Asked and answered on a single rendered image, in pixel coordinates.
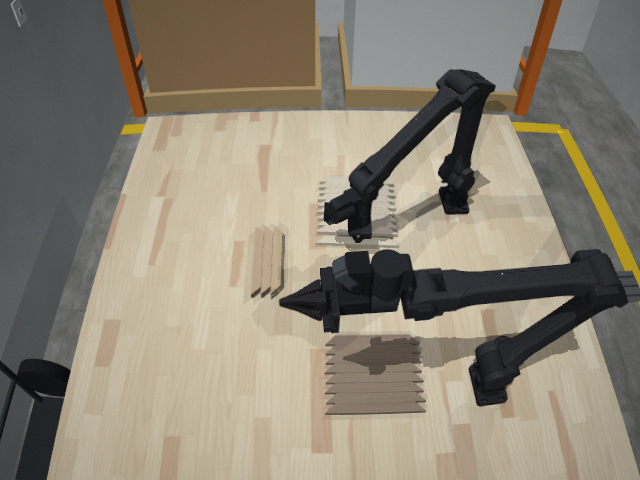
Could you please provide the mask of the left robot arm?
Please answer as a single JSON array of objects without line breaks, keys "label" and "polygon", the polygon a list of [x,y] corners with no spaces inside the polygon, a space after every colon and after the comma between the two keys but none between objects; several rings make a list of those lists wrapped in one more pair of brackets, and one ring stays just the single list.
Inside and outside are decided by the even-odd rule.
[{"label": "left robot arm", "polygon": [[371,264],[368,251],[347,252],[332,268],[340,315],[396,312],[400,297],[404,318],[423,321],[473,305],[574,296],[515,337],[475,349],[469,374],[480,407],[508,400],[505,386],[531,355],[597,313],[628,303],[610,257],[599,249],[578,250],[568,264],[490,271],[413,270],[409,254],[384,249]]}]

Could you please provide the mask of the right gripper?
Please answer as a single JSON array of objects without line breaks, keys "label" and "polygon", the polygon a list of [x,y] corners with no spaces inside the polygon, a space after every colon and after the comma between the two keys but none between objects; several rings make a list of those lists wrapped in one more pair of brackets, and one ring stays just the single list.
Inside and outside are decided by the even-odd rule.
[{"label": "right gripper", "polygon": [[[355,243],[361,243],[364,238],[371,239],[372,237],[371,211],[368,214],[360,215],[356,213],[356,215],[361,216],[360,229],[348,229],[348,233],[349,236],[354,239]],[[357,238],[357,235],[360,235],[360,237]]]}]

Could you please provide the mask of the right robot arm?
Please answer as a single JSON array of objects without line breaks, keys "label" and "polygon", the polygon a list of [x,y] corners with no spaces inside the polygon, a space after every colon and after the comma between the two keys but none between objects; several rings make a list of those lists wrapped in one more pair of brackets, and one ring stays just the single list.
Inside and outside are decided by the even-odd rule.
[{"label": "right robot arm", "polygon": [[348,178],[351,188],[330,202],[324,202],[323,220],[329,226],[348,219],[348,229],[360,229],[361,216],[356,213],[370,213],[372,201],[377,199],[383,182],[396,166],[460,107],[462,110],[451,155],[445,156],[438,170],[441,183],[446,182],[449,186],[441,186],[439,194],[445,214],[469,213],[468,191],[475,182],[474,170],[470,168],[471,155],[485,102],[496,85],[478,72],[450,69],[436,82],[436,86],[440,88],[436,95],[384,147],[351,172]]}]

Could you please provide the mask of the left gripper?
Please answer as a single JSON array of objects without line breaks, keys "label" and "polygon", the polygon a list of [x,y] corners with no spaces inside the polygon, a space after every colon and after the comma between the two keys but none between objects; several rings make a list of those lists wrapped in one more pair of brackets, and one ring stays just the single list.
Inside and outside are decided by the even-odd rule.
[{"label": "left gripper", "polygon": [[324,332],[339,333],[342,315],[340,315],[337,283],[332,266],[320,268],[320,279],[279,299],[279,306],[300,312],[317,321],[322,321],[323,317]]}]

